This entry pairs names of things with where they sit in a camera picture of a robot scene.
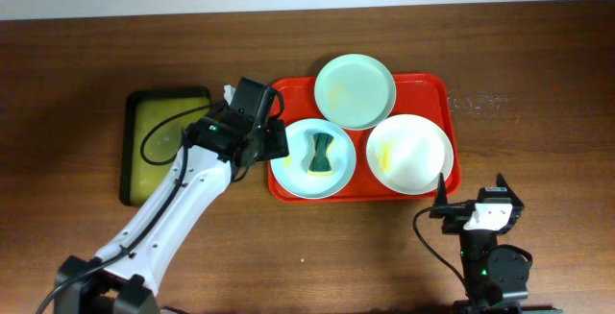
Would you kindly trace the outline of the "white plate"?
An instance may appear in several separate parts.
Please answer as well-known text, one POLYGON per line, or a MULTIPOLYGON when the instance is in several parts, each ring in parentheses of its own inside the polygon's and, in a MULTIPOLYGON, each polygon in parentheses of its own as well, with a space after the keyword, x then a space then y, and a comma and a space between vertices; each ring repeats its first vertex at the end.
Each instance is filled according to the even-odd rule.
POLYGON ((400 114, 371 131, 365 151, 372 174, 385 187, 405 195, 422 195, 448 178, 454 148, 445 132, 429 119, 400 114))

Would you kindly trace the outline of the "mint green plate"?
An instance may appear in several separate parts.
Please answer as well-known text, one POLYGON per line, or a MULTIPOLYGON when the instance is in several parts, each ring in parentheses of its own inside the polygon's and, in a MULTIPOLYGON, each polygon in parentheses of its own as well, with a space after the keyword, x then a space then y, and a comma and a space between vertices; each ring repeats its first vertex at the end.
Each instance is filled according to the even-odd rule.
POLYGON ((376 127, 397 97, 393 75, 379 60, 361 54, 339 56, 323 66, 314 85, 321 114, 346 130, 376 127))

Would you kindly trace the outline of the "light blue plate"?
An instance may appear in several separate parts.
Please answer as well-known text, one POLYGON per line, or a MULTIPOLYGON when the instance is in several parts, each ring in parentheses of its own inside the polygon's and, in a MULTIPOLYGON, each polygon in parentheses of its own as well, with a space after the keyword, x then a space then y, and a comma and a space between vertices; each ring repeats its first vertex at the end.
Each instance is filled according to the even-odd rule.
POLYGON ((309 118, 292 123, 285 131, 289 155, 270 161, 275 180, 283 189, 302 199, 322 200, 350 182, 357 166, 357 152, 350 136, 340 127, 327 120, 309 118), (308 173, 315 133, 328 133, 334 138, 328 152, 332 173, 327 176, 308 173))

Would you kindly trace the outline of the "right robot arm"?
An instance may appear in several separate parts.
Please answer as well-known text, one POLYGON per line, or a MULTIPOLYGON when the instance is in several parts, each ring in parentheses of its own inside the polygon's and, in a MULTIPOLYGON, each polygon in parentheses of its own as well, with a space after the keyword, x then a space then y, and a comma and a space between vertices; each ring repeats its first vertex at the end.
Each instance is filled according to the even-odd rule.
POLYGON ((529 296, 527 282, 532 255, 515 246, 500 244, 525 205, 499 174, 496 185, 479 190, 475 200, 451 204, 445 180, 437 181, 431 219, 442 221, 444 234, 460 243, 465 301, 453 304, 454 313, 520 313, 520 301, 529 296))

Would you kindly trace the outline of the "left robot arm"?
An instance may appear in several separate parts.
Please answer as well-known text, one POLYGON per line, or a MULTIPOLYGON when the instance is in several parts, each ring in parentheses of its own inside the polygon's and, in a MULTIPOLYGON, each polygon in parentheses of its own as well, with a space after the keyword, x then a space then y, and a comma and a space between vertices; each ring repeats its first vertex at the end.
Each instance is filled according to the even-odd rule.
POLYGON ((243 78, 181 132, 170 170, 135 217, 95 256, 68 257, 38 307, 56 313, 160 313, 164 273, 206 208, 257 162, 286 157, 284 106, 271 85, 243 78))

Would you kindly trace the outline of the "green yellow sponge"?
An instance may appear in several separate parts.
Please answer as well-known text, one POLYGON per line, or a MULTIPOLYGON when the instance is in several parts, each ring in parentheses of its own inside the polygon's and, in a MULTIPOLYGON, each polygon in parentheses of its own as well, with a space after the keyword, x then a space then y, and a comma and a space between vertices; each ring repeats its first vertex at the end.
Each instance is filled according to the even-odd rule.
POLYGON ((312 136, 312 141, 314 153, 307 172, 314 176, 330 175, 332 173, 332 165, 328 152, 334 141, 333 136, 328 133, 315 133, 312 136))

